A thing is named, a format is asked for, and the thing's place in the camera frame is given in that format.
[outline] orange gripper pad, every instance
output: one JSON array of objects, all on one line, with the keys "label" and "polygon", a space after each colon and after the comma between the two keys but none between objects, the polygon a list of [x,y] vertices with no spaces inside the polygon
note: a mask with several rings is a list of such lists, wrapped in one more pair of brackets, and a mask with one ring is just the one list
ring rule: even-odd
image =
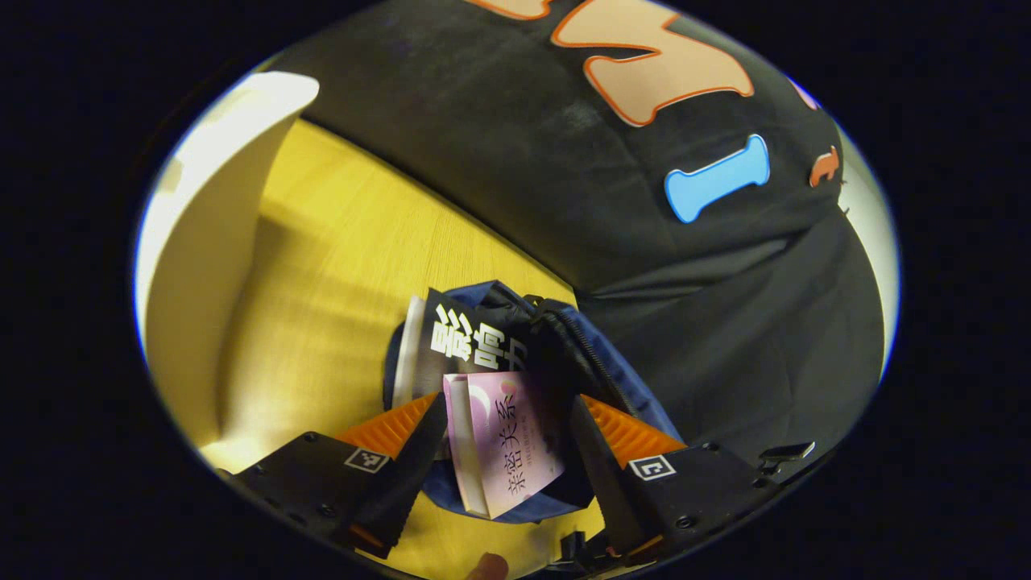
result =
[{"label": "orange gripper pad", "polygon": [[620,469],[626,469],[627,464],[634,459],[687,448],[683,443],[619,409],[613,409],[586,395],[580,397],[584,398],[594,422],[612,450]]},{"label": "orange gripper pad", "polygon": [[361,425],[348,429],[337,439],[397,459],[401,448],[408,441],[408,436],[415,431],[415,425],[423,420],[423,415],[426,415],[426,410],[430,408],[437,395],[439,394],[430,394],[397,409],[380,413]]}]

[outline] black fabric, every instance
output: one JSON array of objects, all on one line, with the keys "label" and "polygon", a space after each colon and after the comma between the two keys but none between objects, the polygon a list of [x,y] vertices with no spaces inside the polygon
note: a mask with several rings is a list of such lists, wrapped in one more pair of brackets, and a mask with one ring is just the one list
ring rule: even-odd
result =
[{"label": "black fabric", "polygon": [[[691,443],[745,460],[832,447],[876,388],[883,321],[871,267],[837,206],[842,149],[761,57],[701,23],[669,29],[733,56],[755,94],[700,95],[624,123],[584,73],[595,55],[550,41],[576,3],[514,21],[468,2],[388,0],[292,46],[273,68],[321,91],[305,117],[427,183],[570,282]],[[664,178],[763,137],[770,177],[680,223]]]}]

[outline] blue backpack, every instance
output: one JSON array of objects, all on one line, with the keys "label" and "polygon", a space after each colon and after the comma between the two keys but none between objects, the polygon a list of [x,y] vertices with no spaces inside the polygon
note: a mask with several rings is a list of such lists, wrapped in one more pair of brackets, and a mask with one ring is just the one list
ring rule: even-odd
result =
[{"label": "blue backpack", "polygon": [[[633,415],[666,435],[683,439],[647,385],[605,337],[574,307],[539,297],[522,298],[500,281],[486,281],[456,287],[447,297],[473,308],[477,315],[499,329],[528,325],[538,343],[538,368],[550,375],[544,384],[578,385],[583,393]],[[384,409],[389,409],[394,393],[403,325],[391,339],[384,374]],[[560,417],[567,416],[559,410]],[[547,487],[505,512],[494,521],[504,523],[540,522],[586,508],[594,497],[579,455],[571,438],[562,438],[566,470]],[[459,493],[455,468],[450,459],[434,462],[423,483],[423,491],[437,506],[466,514]]]}]

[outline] yellow wooden floor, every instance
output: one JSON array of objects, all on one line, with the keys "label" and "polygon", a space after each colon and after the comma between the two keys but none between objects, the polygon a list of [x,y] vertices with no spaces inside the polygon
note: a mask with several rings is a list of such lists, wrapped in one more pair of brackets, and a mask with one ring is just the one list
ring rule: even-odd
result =
[{"label": "yellow wooden floor", "polygon": [[[494,278],[521,295],[574,302],[566,283],[475,219],[299,121],[268,179],[254,266],[224,347],[221,437],[201,454],[235,473],[304,431],[334,435],[376,415],[387,344],[410,297]],[[602,527],[596,502],[510,525],[446,512],[420,493],[381,561],[455,579],[491,551],[518,578],[556,559],[563,536]]]}]

